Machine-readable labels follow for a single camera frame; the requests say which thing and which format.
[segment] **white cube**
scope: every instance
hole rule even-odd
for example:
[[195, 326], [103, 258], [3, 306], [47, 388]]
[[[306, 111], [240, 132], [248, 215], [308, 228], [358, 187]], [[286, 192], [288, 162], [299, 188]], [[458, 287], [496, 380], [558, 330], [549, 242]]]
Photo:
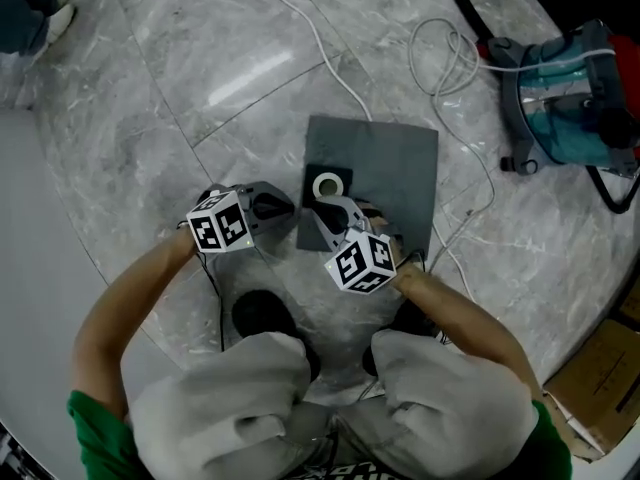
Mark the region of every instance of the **white cube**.
[[340, 290], [369, 294], [396, 276], [391, 254], [391, 239], [367, 232], [348, 234], [354, 240], [325, 263]]
[[187, 214], [187, 220], [200, 252], [231, 252], [253, 247], [235, 190], [211, 192]]

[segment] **roll of tape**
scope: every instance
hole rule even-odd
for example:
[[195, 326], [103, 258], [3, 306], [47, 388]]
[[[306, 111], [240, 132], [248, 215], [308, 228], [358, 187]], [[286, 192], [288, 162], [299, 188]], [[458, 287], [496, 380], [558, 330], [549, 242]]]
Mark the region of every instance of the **roll of tape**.
[[[322, 183], [325, 181], [333, 181], [336, 184], [335, 194], [322, 194], [320, 192], [320, 185], [322, 185]], [[313, 180], [312, 190], [313, 190], [313, 195], [316, 198], [322, 197], [323, 195], [341, 196], [342, 193], [344, 192], [344, 183], [342, 183], [340, 176], [338, 176], [337, 174], [333, 172], [323, 172], [322, 174], [318, 175], [315, 180]]]

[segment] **gray pants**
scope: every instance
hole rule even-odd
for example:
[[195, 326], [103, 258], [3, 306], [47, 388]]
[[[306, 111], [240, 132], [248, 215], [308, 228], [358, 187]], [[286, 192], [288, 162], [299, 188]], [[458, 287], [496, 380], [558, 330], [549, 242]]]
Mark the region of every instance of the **gray pants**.
[[0, 0], [0, 52], [29, 55], [45, 43], [58, 0]]
[[376, 460], [411, 479], [487, 478], [537, 423], [529, 389], [503, 366], [391, 330], [372, 349], [386, 395], [329, 408], [303, 401], [298, 340], [246, 338], [142, 393], [130, 413], [140, 458], [157, 480], [276, 480], [326, 460], [337, 429], [336, 466]]

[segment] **blue jeans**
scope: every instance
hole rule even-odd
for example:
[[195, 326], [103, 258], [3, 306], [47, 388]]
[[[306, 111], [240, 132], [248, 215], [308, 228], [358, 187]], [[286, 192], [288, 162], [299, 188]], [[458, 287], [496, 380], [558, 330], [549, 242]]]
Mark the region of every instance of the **blue jeans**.
[[45, 43], [58, 0], [0, 0], [0, 52], [30, 55]]

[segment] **green shirt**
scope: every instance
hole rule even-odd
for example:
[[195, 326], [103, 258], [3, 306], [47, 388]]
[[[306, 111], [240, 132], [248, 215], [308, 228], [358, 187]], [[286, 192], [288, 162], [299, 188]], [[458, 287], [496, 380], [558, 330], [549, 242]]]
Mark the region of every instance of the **green shirt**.
[[[569, 449], [560, 439], [544, 404], [534, 401], [533, 405], [539, 414], [536, 428], [516, 460], [492, 480], [571, 478]], [[133, 432], [125, 423], [79, 391], [71, 393], [67, 410], [76, 424], [82, 463], [90, 480], [152, 478], [138, 457]]]

